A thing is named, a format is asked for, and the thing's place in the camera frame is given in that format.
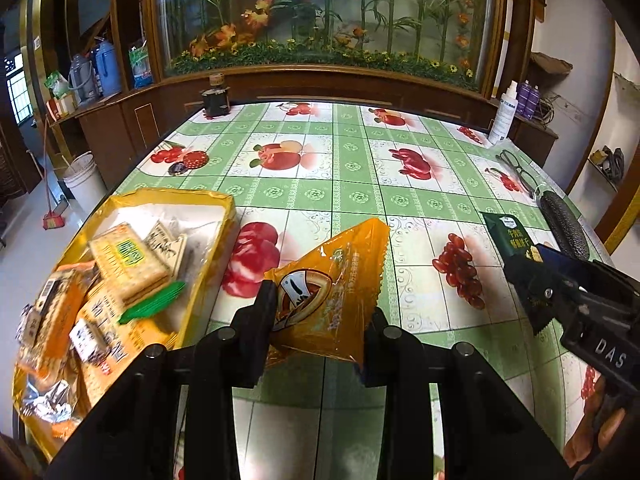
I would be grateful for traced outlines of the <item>person's right hand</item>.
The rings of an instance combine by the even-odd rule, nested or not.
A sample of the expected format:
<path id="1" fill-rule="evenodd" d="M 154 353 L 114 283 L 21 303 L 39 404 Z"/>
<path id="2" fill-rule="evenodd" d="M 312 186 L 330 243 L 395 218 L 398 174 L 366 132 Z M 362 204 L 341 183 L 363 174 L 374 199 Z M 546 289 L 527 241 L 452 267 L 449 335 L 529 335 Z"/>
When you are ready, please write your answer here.
<path id="1" fill-rule="evenodd" d="M 582 420 L 565 445 L 564 460 L 570 468 L 577 468 L 578 474 L 589 467 L 587 460 L 593 450 L 601 452 L 610 444 L 626 416 L 626 410 L 618 408 L 598 426 L 596 419 L 602 414 L 604 397 L 605 377 L 600 376 L 594 384 L 593 393 L 586 400 Z"/>

